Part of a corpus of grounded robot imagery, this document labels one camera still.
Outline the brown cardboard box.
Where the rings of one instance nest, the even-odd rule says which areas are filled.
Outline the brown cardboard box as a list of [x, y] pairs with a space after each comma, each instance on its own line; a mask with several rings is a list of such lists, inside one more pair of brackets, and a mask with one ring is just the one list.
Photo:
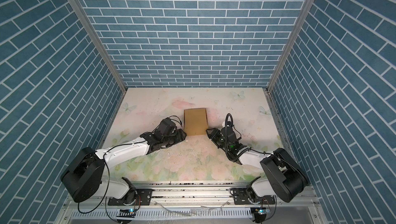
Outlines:
[[184, 131], [187, 136], [205, 135], [208, 129], [206, 108], [184, 110]]

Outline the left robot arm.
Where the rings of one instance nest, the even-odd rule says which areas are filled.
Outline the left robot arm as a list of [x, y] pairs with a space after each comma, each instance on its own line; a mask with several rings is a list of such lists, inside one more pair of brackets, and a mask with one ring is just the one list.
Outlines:
[[62, 184], [76, 203], [91, 197], [111, 197], [123, 205], [136, 203], [138, 193], [131, 181], [123, 177], [111, 180], [110, 169], [133, 158], [147, 156], [174, 146], [187, 137], [177, 116], [163, 119], [151, 132], [110, 148], [83, 148], [60, 176]]

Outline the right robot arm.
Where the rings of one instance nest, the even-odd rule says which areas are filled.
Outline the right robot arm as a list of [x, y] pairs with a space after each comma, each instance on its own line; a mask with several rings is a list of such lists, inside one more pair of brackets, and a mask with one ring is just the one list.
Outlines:
[[252, 203], [271, 195], [284, 202], [291, 202], [309, 183], [304, 170], [283, 148], [271, 152], [254, 150], [239, 142], [240, 138], [231, 126], [221, 130], [207, 129], [206, 134], [231, 162], [253, 166], [264, 172], [265, 178], [255, 178], [242, 192], [242, 197]]

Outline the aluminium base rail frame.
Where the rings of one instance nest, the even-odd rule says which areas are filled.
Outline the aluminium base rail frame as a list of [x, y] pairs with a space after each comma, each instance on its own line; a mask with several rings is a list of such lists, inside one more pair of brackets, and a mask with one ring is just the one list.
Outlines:
[[[121, 206], [113, 205], [113, 200], [89, 199], [83, 203], [74, 203], [68, 198], [59, 216], [57, 224], [325, 224], [327, 222], [319, 200], [312, 187], [308, 186], [290, 203], [273, 195], [264, 202], [253, 204], [242, 197], [246, 184], [241, 182], [182, 182], [137, 184], [140, 198], [137, 203]], [[72, 219], [72, 213], [78, 211], [89, 214], [96, 210], [120, 209], [123, 213], [136, 213], [143, 208], [195, 208], [195, 207], [249, 207], [252, 218], [215, 218], [215, 219], [174, 219], [174, 220], [114, 220]]]

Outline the right corner aluminium post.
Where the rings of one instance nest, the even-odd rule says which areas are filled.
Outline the right corner aluminium post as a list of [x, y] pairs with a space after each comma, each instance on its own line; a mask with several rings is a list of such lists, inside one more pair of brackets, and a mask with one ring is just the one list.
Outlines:
[[304, 25], [304, 22], [305, 22], [305, 20], [308, 16], [308, 13], [313, 5], [313, 2], [314, 2], [314, 0], [305, 0], [302, 5], [299, 16], [296, 19], [296, 23], [293, 26], [293, 29], [290, 33], [290, 36], [287, 40], [285, 47], [284, 47], [284, 50], [283, 50], [281, 56], [279, 57], [279, 61], [275, 67], [274, 73], [273, 73], [271, 80], [268, 84], [268, 87], [267, 87], [268, 94], [270, 94], [273, 91], [273, 89], [275, 88], [276, 81], [281, 74], [281, 71], [288, 59], [288, 56], [293, 48], [293, 45], [296, 42], [296, 39], [299, 35], [299, 32], [302, 29], [302, 26]]

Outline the corner aluminium post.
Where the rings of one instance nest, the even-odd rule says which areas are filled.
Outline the corner aluminium post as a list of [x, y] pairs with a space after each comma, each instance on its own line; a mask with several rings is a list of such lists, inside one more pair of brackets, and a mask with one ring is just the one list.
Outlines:
[[78, 17], [78, 20], [82, 24], [83, 28], [87, 32], [88, 36], [90, 37], [95, 48], [97, 49], [100, 56], [102, 57], [102, 60], [108, 67], [108, 69], [109, 69], [110, 73], [112, 74], [112, 76], [114, 77], [115, 81], [117, 82], [119, 88], [125, 94], [127, 91], [127, 87], [126, 87], [125, 83], [123, 82], [120, 74], [116, 70], [109, 54], [107, 53], [104, 45], [102, 44], [100, 38], [98, 37], [91, 21], [89, 20], [87, 14], [85, 13], [82, 5], [79, 2], [79, 0], [68, 0], [68, 2], [71, 5], [76, 16]]
[[308, 13], [313, 5], [313, 2], [314, 2], [314, 0], [305, 0], [302, 5], [299, 16], [296, 19], [296, 23], [293, 26], [293, 29], [290, 33], [290, 36], [287, 40], [285, 47], [284, 47], [284, 50], [283, 50], [281, 56], [279, 57], [279, 61], [275, 67], [274, 73], [273, 73], [271, 80], [268, 84], [268, 87], [267, 87], [268, 94], [270, 94], [273, 91], [273, 89], [275, 88], [276, 81], [281, 74], [281, 71], [288, 59], [288, 56], [293, 48], [293, 45], [296, 42], [296, 39], [299, 35], [299, 32], [302, 29], [302, 26], [304, 25], [304, 22], [305, 22], [305, 20], [308, 16]]

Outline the left corner aluminium post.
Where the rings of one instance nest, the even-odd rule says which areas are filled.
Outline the left corner aluminium post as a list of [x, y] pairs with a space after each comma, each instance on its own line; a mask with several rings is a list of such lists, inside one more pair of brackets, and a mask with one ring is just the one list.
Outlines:
[[112, 76], [114, 77], [115, 81], [117, 82], [119, 88], [125, 94], [127, 91], [127, 87], [126, 87], [125, 83], [123, 82], [120, 74], [116, 70], [109, 54], [107, 53], [104, 45], [102, 44], [100, 38], [98, 37], [91, 21], [89, 20], [87, 14], [85, 13], [82, 5], [79, 2], [79, 0], [68, 0], [68, 2], [71, 5], [76, 16], [78, 17], [78, 20], [82, 24], [83, 28], [87, 32], [88, 36], [90, 37], [95, 48], [97, 49], [100, 56], [102, 57], [102, 60], [108, 67], [108, 69], [109, 69], [110, 73], [112, 74]]

